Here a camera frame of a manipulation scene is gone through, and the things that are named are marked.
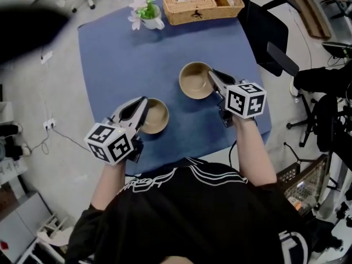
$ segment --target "wooden bowl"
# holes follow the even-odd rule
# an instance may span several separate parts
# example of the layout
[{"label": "wooden bowl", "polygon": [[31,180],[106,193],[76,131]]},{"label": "wooden bowl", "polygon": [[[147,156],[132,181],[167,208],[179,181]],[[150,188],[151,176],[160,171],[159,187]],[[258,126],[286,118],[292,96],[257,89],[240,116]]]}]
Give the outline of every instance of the wooden bowl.
[{"label": "wooden bowl", "polygon": [[209,65],[193,62],[185,65],[179,75],[183,93],[192,99],[203,99],[213,92],[213,81],[208,77]]},{"label": "wooden bowl", "polygon": [[155,98],[149,98],[148,105],[148,114],[140,130],[147,134],[156,134],[168,124],[169,110],[162,101]]}]

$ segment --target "blue mat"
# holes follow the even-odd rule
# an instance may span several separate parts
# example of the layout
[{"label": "blue mat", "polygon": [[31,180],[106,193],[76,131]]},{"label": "blue mat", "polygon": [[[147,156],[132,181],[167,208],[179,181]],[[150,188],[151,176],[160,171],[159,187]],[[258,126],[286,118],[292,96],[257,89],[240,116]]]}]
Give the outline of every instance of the blue mat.
[{"label": "blue mat", "polygon": [[[156,0],[162,8],[162,0]],[[140,132],[144,150],[138,161],[128,161],[130,175],[147,172],[185,156],[201,157],[232,145],[235,128],[225,128],[213,93],[203,100],[185,96],[179,73],[190,62],[204,62],[238,79],[262,86],[259,69],[238,19],[219,19],[139,31],[123,8],[79,27],[79,45],[87,93],[96,122],[110,116],[122,103],[139,96],[158,98],[170,113],[158,135]],[[266,105],[257,117],[261,134],[271,129]]]}]

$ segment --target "wrist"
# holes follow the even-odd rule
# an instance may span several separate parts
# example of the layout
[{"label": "wrist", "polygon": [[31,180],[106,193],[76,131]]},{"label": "wrist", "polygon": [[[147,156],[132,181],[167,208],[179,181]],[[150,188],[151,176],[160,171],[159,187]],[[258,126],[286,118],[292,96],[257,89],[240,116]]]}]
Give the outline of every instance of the wrist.
[{"label": "wrist", "polygon": [[245,125],[246,123],[253,122],[253,118],[246,118],[246,119],[244,119],[244,118],[240,118],[240,117],[234,115],[234,116],[232,116],[232,121],[233,121],[234,125],[235,125],[237,128],[239,128],[239,127]]},{"label": "wrist", "polygon": [[115,165],[110,165],[105,163],[104,169],[108,171],[119,171],[121,169],[125,169],[125,165],[126,165],[126,159],[123,159]]}]

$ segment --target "electrical outlet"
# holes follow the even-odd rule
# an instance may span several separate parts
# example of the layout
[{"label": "electrical outlet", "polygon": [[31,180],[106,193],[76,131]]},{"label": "electrical outlet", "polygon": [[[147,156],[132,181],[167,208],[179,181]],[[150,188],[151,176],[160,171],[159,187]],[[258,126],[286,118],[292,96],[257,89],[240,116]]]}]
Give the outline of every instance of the electrical outlet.
[{"label": "electrical outlet", "polygon": [[43,126],[45,130],[49,130],[48,121],[44,121]]},{"label": "electrical outlet", "polygon": [[55,119],[51,118],[43,123],[44,129],[49,130],[50,128],[53,128],[56,126],[56,121]]},{"label": "electrical outlet", "polygon": [[55,121],[55,119],[49,119],[48,120],[48,124],[49,124],[49,128],[53,128],[53,127],[55,127],[55,125],[56,125],[56,121]]},{"label": "electrical outlet", "polygon": [[50,51],[47,52],[44,56],[41,57],[40,62],[41,62],[42,64],[45,64],[45,62],[46,62],[47,60],[49,60],[52,56],[53,56],[53,51],[50,50]]}]

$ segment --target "green plant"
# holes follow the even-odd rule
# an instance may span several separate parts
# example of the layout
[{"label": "green plant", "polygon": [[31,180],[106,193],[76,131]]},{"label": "green plant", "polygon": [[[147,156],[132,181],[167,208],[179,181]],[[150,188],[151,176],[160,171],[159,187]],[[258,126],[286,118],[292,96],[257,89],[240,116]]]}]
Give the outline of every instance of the green plant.
[{"label": "green plant", "polygon": [[137,15],[142,19],[153,19],[155,18],[155,11],[152,2],[155,0],[147,0],[147,7],[139,8],[136,12]]}]

